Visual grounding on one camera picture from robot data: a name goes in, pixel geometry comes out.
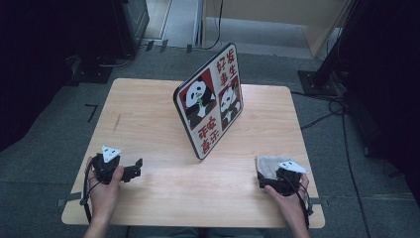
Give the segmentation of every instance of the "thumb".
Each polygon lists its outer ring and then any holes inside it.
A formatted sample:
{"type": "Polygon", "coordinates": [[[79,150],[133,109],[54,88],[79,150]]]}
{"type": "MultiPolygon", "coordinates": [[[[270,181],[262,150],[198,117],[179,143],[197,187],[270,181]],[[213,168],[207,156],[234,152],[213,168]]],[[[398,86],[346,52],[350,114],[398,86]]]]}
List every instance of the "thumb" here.
{"type": "Polygon", "coordinates": [[[114,173],[112,174],[112,180],[110,183],[118,185],[118,183],[120,183],[121,178],[123,177],[123,174],[124,174],[124,167],[122,166],[117,167],[114,173]]]}
{"type": "Polygon", "coordinates": [[[266,193],[268,193],[275,201],[278,201],[280,198],[280,194],[270,185],[266,185],[264,187],[266,193]]]}

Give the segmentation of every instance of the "black stand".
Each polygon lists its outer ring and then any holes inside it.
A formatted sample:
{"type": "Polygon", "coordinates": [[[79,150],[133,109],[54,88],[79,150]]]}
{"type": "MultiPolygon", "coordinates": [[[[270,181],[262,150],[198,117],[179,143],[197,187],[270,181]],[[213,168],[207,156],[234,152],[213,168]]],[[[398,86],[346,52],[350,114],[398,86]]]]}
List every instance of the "black stand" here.
{"type": "MultiPolygon", "coordinates": [[[[104,64],[114,63],[114,60],[107,60],[104,64]]],[[[77,86],[79,82],[107,83],[112,69],[112,66],[101,66],[98,62],[82,60],[71,78],[71,84],[77,86]]]]}
{"type": "Polygon", "coordinates": [[[327,80],[322,85],[315,84],[316,71],[302,71],[297,72],[299,75],[300,83],[302,84],[303,91],[309,95],[326,95],[337,96],[336,89],[331,80],[327,80]]]}
{"type": "Polygon", "coordinates": [[[330,78],[333,70],[331,65],[337,61],[336,55],[337,46],[334,45],[317,71],[299,70],[297,72],[305,94],[337,96],[336,88],[330,78]]]}

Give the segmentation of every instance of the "white panda face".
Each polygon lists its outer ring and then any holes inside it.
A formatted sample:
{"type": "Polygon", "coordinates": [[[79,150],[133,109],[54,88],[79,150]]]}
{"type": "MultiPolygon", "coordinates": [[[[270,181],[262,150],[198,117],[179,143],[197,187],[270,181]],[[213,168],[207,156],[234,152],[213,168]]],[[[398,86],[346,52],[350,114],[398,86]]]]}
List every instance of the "white panda face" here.
{"type": "Polygon", "coordinates": [[[222,96],[222,101],[220,102],[221,111],[224,112],[229,106],[236,100],[235,90],[232,87],[229,87],[222,96]]]}
{"type": "Polygon", "coordinates": [[[191,107],[197,103],[198,99],[200,99],[204,92],[206,91],[206,84],[203,81],[195,81],[191,84],[188,88],[188,91],[185,95],[185,105],[187,107],[191,107]]]}

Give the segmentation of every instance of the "panda illustration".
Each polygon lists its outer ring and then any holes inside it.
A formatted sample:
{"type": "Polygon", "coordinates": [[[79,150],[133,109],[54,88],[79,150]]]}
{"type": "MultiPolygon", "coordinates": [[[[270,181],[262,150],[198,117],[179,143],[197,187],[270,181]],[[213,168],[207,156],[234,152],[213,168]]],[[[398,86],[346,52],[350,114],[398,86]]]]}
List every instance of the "panda illustration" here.
{"type": "Polygon", "coordinates": [[[191,129],[196,127],[216,105],[216,96],[201,76],[189,86],[183,100],[191,129]]]}
{"type": "Polygon", "coordinates": [[[232,119],[238,114],[241,109],[241,102],[238,99],[236,84],[230,86],[223,92],[220,101],[220,111],[222,112],[222,127],[223,129],[229,125],[232,119]]]}

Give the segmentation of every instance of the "wrist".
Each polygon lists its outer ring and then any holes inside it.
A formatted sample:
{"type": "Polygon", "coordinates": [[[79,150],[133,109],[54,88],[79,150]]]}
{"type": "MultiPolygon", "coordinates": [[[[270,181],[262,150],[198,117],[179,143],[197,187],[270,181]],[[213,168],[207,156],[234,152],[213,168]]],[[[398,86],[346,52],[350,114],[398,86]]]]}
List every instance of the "wrist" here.
{"type": "Polygon", "coordinates": [[[298,220],[287,220],[287,224],[294,238],[306,238],[309,237],[309,231],[306,227],[304,219],[298,220]]]}
{"type": "Polygon", "coordinates": [[[108,227],[110,223],[110,219],[106,218],[105,216],[93,216],[92,220],[90,221],[90,225],[95,227],[108,227]]]}
{"type": "Polygon", "coordinates": [[[93,205],[92,222],[95,221],[95,224],[108,226],[111,222],[114,208],[108,209],[109,207],[104,208],[104,206],[105,205],[93,205]]]}

